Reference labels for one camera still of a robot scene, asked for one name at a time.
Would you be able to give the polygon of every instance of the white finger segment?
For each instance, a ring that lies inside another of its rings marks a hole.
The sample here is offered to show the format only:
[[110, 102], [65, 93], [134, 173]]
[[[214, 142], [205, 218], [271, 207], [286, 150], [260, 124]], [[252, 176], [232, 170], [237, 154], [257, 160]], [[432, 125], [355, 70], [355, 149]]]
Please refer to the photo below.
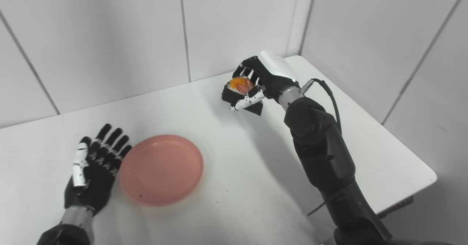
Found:
[[83, 174], [83, 168], [88, 166], [86, 161], [87, 149], [87, 144], [84, 142], [79, 143], [78, 148], [76, 149], [72, 175], [74, 187], [86, 186], [86, 179]]
[[261, 100], [263, 100], [265, 97], [264, 93], [262, 90], [259, 90], [255, 95], [252, 97], [249, 97], [246, 95], [243, 100], [238, 100], [235, 106], [231, 106], [231, 110], [240, 110], [240, 109], [245, 109], [251, 105], [254, 105]]

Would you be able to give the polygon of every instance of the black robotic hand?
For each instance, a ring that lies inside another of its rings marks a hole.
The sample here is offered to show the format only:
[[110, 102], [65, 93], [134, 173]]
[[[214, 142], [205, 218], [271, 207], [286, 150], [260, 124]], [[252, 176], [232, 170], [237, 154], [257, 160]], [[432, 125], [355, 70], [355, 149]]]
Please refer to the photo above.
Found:
[[236, 77], [249, 77], [255, 87], [263, 89], [266, 98], [274, 99], [277, 103], [284, 90], [299, 88], [297, 77], [286, 61], [265, 50], [259, 56], [242, 61], [233, 73], [233, 78]]
[[88, 148], [83, 168], [86, 184], [75, 186], [73, 177], [70, 178], [65, 189], [65, 208], [84, 206], [96, 215], [107, 204], [120, 164], [132, 148], [130, 145], [124, 147], [129, 140], [127, 135], [115, 143], [122, 135], [121, 128], [115, 129], [103, 142], [111, 128], [110, 124], [106, 124], [93, 141], [89, 137], [83, 137], [81, 140], [80, 143], [85, 143]]
[[106, 124], [94, 140], [83, 137], [80, 141], [73, 175], [65, 188], [65, 213], [58, 225], [42, 233], [37, 245], [93, 243], [91, 219], [109, 201], [120, 164], [132, 149], [126, 145], [127, 135], [117, 140], [122, 135], [121, 128], [114, 130], [104, 141], [111, 128]]

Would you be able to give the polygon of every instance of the white table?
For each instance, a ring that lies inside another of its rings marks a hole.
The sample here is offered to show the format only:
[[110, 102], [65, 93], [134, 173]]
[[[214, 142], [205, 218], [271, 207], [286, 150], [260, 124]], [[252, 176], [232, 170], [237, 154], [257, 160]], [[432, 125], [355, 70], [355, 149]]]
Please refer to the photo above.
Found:
[[[341, 112], [357, 181], [380, 212], [428, 187], [436, 175], [344, 92], [300, 56], [286, 59], [305, 83], [325, 79]], [[172, 133], [192, 140], [205, 169], [196, 190], [167, 207], [130, 201], [117, 180], [93, 223], [95, 244], [318, 244], [335, 228], [294, 152], [284, 110], [264, 100], [261, 117], [231, 112], [220, 98], [230, 74], [0, 130], [0, 244], [35, 244], [60, 220], [77, 142], [104, 123], [133, 144]], [[307, 95], [333, 112], [319, 85]]]

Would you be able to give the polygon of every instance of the robot finger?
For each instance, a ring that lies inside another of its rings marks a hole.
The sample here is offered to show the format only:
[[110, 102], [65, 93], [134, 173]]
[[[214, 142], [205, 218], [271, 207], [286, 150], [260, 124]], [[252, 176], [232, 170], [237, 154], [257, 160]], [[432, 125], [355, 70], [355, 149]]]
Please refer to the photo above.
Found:
[[106, 157], [104, 158], [104, 165], [103, 167], [105, 169], [109, 169], [112, 165], [112, 163], [114, 162], [114, 159], [116, 158], [116, 156], [118, 155], [118, 153], [120, 152], [120, 150], [122, 149], [122, 147], [128, 142], [129, 138], [127, 135], [124, 135], [122, 136], [122, 138], [120, 138], [117, 143], [115, 144], [115, 146], [112, 148], [112, 150], [107, 153]]
[[120, 169], [120, 165], [122, 164], [122, 161], [124, 160], [124, 157], [127, 155], [127, 153], [132, 149], [131, 145], [125, 146], [125, 148], [120, 152], [119, 155], [116, 156], [114, 159], [114, 162], [112, 163], [110, 167], [110, 173], [113, 174], [114, 176], [117, 174], [118, 170]]
[[86, 178], [84, 176], [83, 169], [88, 166], [86, 157], [88, 154], [89, 145], [91, 143], [91, 138], [85, 136], [78, 144], [78, 147], [75, 152], [75, 161], [73, 162], [73, 173], [72, 180], [74, 187], [83, 187], [86, 186]]
[[95, 162], [98, 164], [98, 165], [102, 165], [104, 163], [104, 159], [106, 158], [107, 156], [107, 153], [109, 153], [110, 151], [110, 147], [114, 144], [114, 142], [116, 141], [116, 139], [122, 134], [122, 129], [121, 128], [117, 128], [115, 129], [109, 136], [109, 138], [107, 138], [107, 140], [104, 142], [104, 145], [102, 145], [102, 147], [99, 149], [99, 151], [97, 152], [97, 157], [95, 159]]
[[116, 139], [122, 134], [123, 130], [121, 128], [117, 128], [115, 129], [109, 136], [109, 138], [107, 138], [106, 142], [104, 143], [103, 147], [109, 149], [113, 144], [114, 142], [116, 141]]
[[265, 95], [262, 89], [259, 86], [254, 87], [249, 94], [247, 94], [244, 99], [238, 100], [234, 106], [231, 106], [231, 110], [240, 110], [245, 109], [251, 105], [259, 103], [261, 100], [265, 98]]
[[101, 148], [102, 141], [106, 137], [107, 133], [111, 130], [111, 128], [112, 128], [112, 125], [110, 125], [108, 123], [105, 124], [101, 128], [101, 130], [97, 134], [96, 138], [94, 139], [92, 144], [89, 146], [88, 157], [87, 157], [88, 160], [95, 160], [96, 159], [97, 154], [99, 152], [99, 149]]

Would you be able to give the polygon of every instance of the pink plastic plate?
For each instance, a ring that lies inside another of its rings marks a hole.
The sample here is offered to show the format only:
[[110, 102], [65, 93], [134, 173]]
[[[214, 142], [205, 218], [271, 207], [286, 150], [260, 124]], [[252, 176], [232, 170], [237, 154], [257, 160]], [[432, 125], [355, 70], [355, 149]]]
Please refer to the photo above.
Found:
[[203, 158], [177, 135], [150, 137], [130, 150], [120, 168], [120, 185], [136, 202], [165, 206], [189, 195], [203, 174]]

